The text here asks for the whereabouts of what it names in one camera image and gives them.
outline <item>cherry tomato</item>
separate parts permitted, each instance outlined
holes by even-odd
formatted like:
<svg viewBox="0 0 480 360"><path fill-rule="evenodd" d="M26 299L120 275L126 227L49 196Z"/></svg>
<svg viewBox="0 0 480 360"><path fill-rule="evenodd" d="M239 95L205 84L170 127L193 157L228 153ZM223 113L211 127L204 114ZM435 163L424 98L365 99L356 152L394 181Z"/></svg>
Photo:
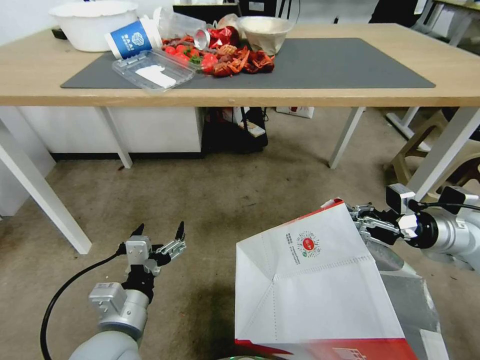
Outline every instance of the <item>cherry tomato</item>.
<svg viewBox="0 0 480 360"><path fill-rule="evenodd" d="M170 55L175 55L177 53L177 50L173 46L167 46L165 48L165 52Z"/></svg>
<svg viewBox="0 0 480 360"><path fill-rule="evenodd" d="M176 58L178 61L180 61L182 64L188 64L189 61L190 61L190 58L189 58L187 55L185 55L184 53L182 53L182 52L177 52L177 53L175 54L175 58Z"/></svg>
<svg viewBox="0 0 480 360"><path fill-rule="evenodd" d="M197 49L192 49L190 52L187 54L190 58L193 58L194 56L199 57L200 53Z"/></svg>
<svg viewBox="0 0 480 360"><path fill-rule="evenodd" d="M204 73L210 74L214 70L215 64L218 62L219 61L215 56L210 58L204 57L201 61L201 69Z"/></svg>
<svg viewBox="0 0 480 360"><path fill-rule="evenodd" d="M180 54L183 54L185 50L187 50L188 47L186 47L185 45L177 45L176 47L176 52L177 53L180 53Z"/></svg>
<svg viewBox="0 0 480 360"><path fill-rule="evenodd" d="M214 54L212 54L211 52L205 53L205 55L203 56L203 58L204 58L204 59L209 59L209 60L212 60L212 61L217 60L217 57L216 57Z"/></svg>

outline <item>green vegetable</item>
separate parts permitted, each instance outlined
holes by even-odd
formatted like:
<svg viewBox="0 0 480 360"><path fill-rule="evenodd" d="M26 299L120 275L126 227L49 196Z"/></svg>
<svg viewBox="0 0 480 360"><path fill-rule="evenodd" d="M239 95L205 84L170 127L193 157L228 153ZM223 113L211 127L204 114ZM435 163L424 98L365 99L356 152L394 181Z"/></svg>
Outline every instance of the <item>green vegetable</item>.
<svg viewBox="0 0 480 360"><path fill-rule="evenodd" d="M196 56L196 55L195 55L195 56L192 56L192 57L190 58L190 62L191 62L192 64L200 65L200 63L202 62L202 58L201 58L200 56Z"/></svg>

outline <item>red stripe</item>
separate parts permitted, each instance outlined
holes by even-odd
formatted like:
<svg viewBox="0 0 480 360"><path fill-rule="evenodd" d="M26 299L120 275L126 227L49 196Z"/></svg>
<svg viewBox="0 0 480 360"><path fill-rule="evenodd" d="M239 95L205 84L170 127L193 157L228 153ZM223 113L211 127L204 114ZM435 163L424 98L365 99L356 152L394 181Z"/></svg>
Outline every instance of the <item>red stripe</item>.
<svg viewBox="0 0 480 360"><path fill-rule="evenodd" d="M274 347L253 344L250 340L235 339L235 344L250 348L261 354L286 354L291 352ZM318 360L418 360L404 338L368 338L368 339L321 339L308 343L299 343Z"/></svg>
<svg viewBox="0 0 480 360"><path fill-rule="evenodd" d="M314 212L311 212L311 213L308 213L307 215L303 215L303 216L300 216L300 217L297 217L296 219L293 219L289 222L286 222L284 225L287 225L287 224L291 224L291 223L294 223L298 220L301 220L301 219L305 219L305 218L308 218L309 216L312 216L312 215L315 215L315 214L318 214L318 213L321 213L322 211L325 211L325 210L328 210L328 209L331 209L333 207L336 207L337 205L340 205L340 204L343 204L344 201L340 198L335 198L333 199L333 203L328 205L328 206L325 206L325 207L322 207L322 208L319 208L318 210L315 210Z"/></svg>
<svg viewBox="0 0 480 360"><path fill-rule="evenodd" d="M250 340L238 340L235 339L235 344L243 346L245 348L249 348L255 351L258 351L261 354L286 354L286 355L293 355L291 352L277 349L274 347L268 347L263 345L257 345L252 343Z"/></svg>

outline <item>tabletop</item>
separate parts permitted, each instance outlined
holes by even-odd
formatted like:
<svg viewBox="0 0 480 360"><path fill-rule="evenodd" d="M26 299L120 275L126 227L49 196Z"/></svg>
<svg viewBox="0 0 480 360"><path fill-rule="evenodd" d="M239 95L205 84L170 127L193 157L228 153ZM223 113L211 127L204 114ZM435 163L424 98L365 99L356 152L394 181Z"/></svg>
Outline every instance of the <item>tabletop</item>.
<svg viewBox="0 0 480 360"><path fill-rule="evenodd" d="M0 106L480 107L480 57L400 25L297 25L288 37L363 39L436 87L172 89L161 94L142 89L60 88L101 54L77 51L45 30L0 47Z"/></svg>
<svg viewBox="0 0 480 360"><path fill-rule="evenodd" d="M469 9L480 12L480 2L461 1L461 0L434 0L436 3L453 5L457 8Z"/></svg>

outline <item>black bag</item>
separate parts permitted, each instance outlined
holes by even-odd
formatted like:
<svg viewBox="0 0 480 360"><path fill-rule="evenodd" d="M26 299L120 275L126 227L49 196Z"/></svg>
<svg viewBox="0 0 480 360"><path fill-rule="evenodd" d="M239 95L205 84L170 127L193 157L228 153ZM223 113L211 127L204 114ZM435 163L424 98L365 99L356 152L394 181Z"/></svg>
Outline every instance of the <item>black bag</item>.
<svg viewBox="0 0 480 360"><path fill-rule="evenodd" d="M265 128L264 113L260 107L251 107L245 113L243 129L235 123L221 120L221 113L222 108L220 107L211 107L209 109L209 121L206 121L203 127L203 152L233 151L248 154L260 152L268 145L269 139ZM247 120L264 129L265 134L258 137L250 135L245 126Z"/></svg>

